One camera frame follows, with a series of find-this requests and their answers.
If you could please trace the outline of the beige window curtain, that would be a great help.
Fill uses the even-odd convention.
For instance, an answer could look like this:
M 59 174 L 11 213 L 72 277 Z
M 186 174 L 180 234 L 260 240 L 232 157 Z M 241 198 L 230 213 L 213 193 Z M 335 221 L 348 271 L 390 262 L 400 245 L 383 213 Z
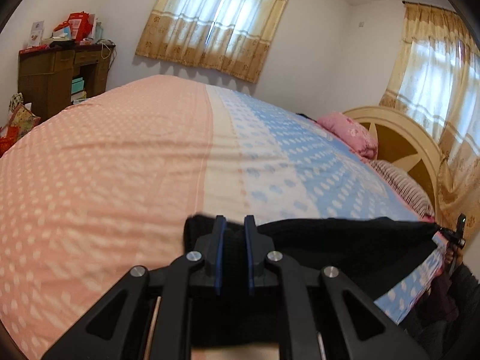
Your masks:
M 405 6 L 400 51 L 380 101 L 421 125 L 438 145 L 439 219 L 465 214 L 465 236 L 479 232 L 479 48 L 451 10 Z
M 135 54 L 256 83 L 288 0 L 156 0 Z

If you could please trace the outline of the teal box in desk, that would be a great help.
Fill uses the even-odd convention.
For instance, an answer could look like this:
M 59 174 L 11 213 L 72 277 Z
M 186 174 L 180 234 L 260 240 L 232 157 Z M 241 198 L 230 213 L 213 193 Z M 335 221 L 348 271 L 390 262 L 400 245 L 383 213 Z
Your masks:
M 77 94 L 84 90 L 85 81 L 82 77 L 72 79 L 71 94 Z

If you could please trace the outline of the cream wooden headboard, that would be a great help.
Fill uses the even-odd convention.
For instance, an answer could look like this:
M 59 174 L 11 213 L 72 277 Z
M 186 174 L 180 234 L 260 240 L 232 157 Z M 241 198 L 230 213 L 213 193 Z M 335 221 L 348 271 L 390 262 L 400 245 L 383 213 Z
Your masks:
M 344 112 L 377 139 L 377 158 L 406 171 L 428 195 L 439 219 L 438 174 L 441 151 L 425 129 L 400 111 L 363 106 Z

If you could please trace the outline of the red gift bag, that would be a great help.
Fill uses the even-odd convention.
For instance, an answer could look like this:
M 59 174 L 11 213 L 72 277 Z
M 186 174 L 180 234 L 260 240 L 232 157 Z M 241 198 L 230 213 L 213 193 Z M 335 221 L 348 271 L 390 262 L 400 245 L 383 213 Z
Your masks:
M 89 14 L 85 11 L 71 13 L 67 19 L 72 40 L 76 42 L 89 38 L 95 23 L 95 14 Z

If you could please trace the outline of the brown wooden desk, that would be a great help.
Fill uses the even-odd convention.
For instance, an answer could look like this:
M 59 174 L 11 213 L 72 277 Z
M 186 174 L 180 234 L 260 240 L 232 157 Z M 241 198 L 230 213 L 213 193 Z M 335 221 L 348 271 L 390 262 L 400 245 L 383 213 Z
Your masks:
M 116 45 L 100 42 L 22 51 L 18 56 L 18 92 L 44 122 L 72 104 L 72 82 L 83 80 L 87 98 L 103 94 Z

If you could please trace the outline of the patterned bed sheet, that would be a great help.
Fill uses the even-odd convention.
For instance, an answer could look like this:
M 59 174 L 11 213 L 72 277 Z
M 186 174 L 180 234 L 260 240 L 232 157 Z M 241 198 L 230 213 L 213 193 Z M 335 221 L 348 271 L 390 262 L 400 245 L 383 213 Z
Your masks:
M 135 264 L 161 267 L 195 213 L 416 219 L 314 123 L 172 76 L 113 89 L 35 127 L 1 158 L 1 322 L 39 359 Z

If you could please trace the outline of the colourful bag on floor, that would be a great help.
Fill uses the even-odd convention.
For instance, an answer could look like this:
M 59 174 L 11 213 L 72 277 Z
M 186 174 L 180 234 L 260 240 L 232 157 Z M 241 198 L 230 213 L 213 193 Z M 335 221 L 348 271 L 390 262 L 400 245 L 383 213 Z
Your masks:
M 24 102 L 22 93 L 14 94 L 9 102 L 8 121 L 1 128 L 0 155 L 40 124 L 41 118 L 31 111 L 32 104 Z

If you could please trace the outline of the pink floral pillow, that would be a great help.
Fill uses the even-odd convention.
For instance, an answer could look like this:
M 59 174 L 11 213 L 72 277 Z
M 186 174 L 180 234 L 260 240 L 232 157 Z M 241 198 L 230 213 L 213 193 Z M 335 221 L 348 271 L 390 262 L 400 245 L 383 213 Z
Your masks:
M 349 116 L 340 112 L 323 115 L 316 123 L 348 145 L 355 153 L 368 160 L 377 156 L 378 143 L 369 131 Z

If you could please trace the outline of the white greeting card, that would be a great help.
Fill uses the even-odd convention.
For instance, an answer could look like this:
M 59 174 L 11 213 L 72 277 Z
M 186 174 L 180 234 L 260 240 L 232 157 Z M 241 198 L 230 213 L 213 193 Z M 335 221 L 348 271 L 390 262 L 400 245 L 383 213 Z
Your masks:
M 44 32 L 44 21 L 34 22 L 28 39 L 28 48 L 39 47 Z

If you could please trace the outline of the beige right window curtain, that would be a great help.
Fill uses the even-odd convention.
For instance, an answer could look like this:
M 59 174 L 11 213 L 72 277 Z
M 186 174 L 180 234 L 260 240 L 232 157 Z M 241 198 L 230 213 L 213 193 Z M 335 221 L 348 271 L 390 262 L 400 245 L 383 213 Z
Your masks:
M 380 101 L 421 125 L 438 145 L 439 219 L 465 214 L 465 236 L 479 232 L 479 48 L 451 10 L 405 6 L 400 51 Z

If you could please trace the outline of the black pants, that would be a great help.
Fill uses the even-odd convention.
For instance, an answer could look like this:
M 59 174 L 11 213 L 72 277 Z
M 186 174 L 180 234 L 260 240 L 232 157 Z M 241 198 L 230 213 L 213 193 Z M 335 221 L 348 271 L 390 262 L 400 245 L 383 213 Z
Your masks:
M 273 248 L 301 266 L 319 271 L 333 266 L 357 285 L 394 323 L 401 323 L 416 303 L 401 290 L 420 274 L 428 258 L 440 255 L 437 227 L 430 222 L 394 221 L 381 217 L 353 219 L 284 219 L 259 225 L 258 233 Z M 252 301 L 247 281 L 247 241 L 240 223 L 227 223 L 222 250 L 220 294 L 193 303 L 193 343 L 222 347 L 266 343 L 274 332 L 260 326 L 274 308 L 266 297 Z M 388 296 L 400 290 L 399 301 Z

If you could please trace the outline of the beige centre window curtain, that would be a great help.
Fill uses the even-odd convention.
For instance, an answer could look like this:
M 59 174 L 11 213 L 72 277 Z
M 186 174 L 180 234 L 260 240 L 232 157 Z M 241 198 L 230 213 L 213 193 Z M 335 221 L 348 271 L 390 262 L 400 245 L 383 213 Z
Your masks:
M 156 0 L 135 54 L 256 83 L 288 0 Z

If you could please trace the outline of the striped pillow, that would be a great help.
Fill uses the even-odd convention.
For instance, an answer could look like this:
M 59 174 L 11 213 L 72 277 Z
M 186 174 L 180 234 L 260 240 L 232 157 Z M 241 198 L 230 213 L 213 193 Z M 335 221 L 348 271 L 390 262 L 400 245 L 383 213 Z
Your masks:
M 385 160 L 368 163 L 420 217 L 434 218 L 434 207 L 427 193 L 405 170 Z

